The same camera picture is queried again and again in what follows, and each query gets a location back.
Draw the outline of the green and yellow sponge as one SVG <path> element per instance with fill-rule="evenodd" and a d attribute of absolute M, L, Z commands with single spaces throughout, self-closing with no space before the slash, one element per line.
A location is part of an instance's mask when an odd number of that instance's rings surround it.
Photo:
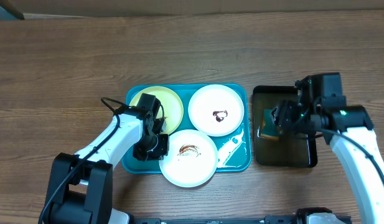
<path fill-rule="evenodd" d="M 273 123 L 271 110 L 263 110 L 263 119 L 261 122 L 260 137 L 264 139 L 277 141 L 279 139 L 279 130 Z"/>

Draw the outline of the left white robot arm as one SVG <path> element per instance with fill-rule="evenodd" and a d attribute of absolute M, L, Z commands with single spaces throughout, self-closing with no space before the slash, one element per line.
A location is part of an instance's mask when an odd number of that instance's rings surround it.
<path fill-rule="evenodd" d="M 108 127 L 74 154 L 61 152 L 53 161 L 39 223 L 131 223 L 131 216 L 113 208 L 113 171 L 131 151 L 139 161 L 167 155 L 164 107 L 143 93 L 136 106 L 119 104 Z"/>

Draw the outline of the white plate with dark stain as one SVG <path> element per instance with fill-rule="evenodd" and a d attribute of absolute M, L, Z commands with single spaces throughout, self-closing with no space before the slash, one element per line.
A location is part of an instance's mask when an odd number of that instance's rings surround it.
<path fill-rule="evenodd" d="M 198 89 L 188 105 L 193 126 L 208 136 L 220 137 L 234 132 L 244 118 L 239 94 L 225 85 L 206 85 Z"/>

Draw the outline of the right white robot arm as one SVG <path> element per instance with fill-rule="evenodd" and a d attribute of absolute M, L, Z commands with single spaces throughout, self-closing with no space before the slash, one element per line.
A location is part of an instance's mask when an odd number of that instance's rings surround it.
<path fill-rule="evenodd" d="M 280 130 L 321 136 L 344 168 L 362 223 L 384 223 L 384 161 L 374 125 L 362 105 L 347 105 L 339 73 L 295 82 L 296 101 L 281 100 L 270 112 Z"/>

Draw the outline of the white plate with orange stain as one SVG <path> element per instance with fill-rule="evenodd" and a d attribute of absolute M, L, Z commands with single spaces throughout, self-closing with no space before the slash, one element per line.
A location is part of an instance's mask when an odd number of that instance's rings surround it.
<path fill-rule="evenodd" d="M 185 129 L 169 136 L 168 154 L 159 161 L 163 176 L 172 184 L 193 188 L 206 183 L 217 170 L 218 149 L 201 131 Z"/>

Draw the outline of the yellow plate with sauce stain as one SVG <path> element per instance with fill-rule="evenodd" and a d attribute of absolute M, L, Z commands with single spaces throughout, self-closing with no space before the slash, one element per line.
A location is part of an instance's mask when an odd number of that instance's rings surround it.
<path fill-rule="evenodd" d="M 164 118 L 166 128 L 162 131 L 163 134 L 173 133 L 180 125 L 183 115 L 184 106 L 182 100 L 176 92 L 164 86 L 136 86 L 126 95 L 126 104 L 136 106 L 143 93 L 154 95 L 164 107 L 164 116 L 161 109 L 157 114 L 157 118 Z"/>

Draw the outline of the black water tray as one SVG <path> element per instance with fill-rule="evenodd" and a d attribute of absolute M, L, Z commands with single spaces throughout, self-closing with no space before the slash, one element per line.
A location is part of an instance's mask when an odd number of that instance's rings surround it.
<path fill-rule="evenodd" d="M 312 168 L 317 165 L 316 140 L 303 134 L 281 134 L 277 141 L 260 137 L 263 110 L 272 110 L 281 100 L 297 100 L 292 86 L 256 86 L 253 89 L 255 159 L 262 166 Z"/>

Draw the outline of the teal plastic tray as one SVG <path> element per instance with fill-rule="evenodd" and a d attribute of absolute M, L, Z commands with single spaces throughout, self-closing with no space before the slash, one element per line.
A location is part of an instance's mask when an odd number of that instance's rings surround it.
<path fill-rule="evenodd" d="M 182 100 L 183 106 L 188 106 L 192 95 L 204 83 L 168 84 L 166 88 L 174 91 Z M 213 137 L 218 149 L 217 172 L 241 172 L 251 164 L 251 136 L 248 115 L 248 97 L 245 89 L 236 83 L 226 83 L 225 86 L 234 90 L 241 98 L 244 108 L 244 116 L 241 125 L 226 136 Z M 123 167 L 132 174 L 160 174 L 158 161 L 139 161 L 133 157 L 129 150 L 122 158 Z"/>

